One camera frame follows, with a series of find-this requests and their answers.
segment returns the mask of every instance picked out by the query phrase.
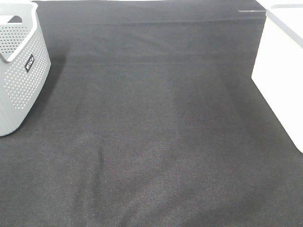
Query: gray plastic basket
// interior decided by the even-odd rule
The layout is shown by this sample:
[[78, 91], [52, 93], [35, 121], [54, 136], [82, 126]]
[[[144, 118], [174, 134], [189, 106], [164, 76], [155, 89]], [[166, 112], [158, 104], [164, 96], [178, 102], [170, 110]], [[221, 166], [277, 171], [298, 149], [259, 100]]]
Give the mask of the gray plastic basket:
[[22, 19], [0, 25], [0, 136], [23, 122], [51, 66], [36, 9], [32, 2], [0, 3], [0, 16]]

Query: black cloth surface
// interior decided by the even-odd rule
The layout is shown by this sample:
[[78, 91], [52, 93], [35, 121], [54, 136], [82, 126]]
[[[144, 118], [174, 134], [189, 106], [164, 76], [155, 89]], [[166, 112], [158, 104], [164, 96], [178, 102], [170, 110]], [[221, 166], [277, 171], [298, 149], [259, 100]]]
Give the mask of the black cloth surface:
[[1, 227], [295, 227], [303, 155], [251, 80], [253, 0], [39, 2], [52, 61], [0, 138]]

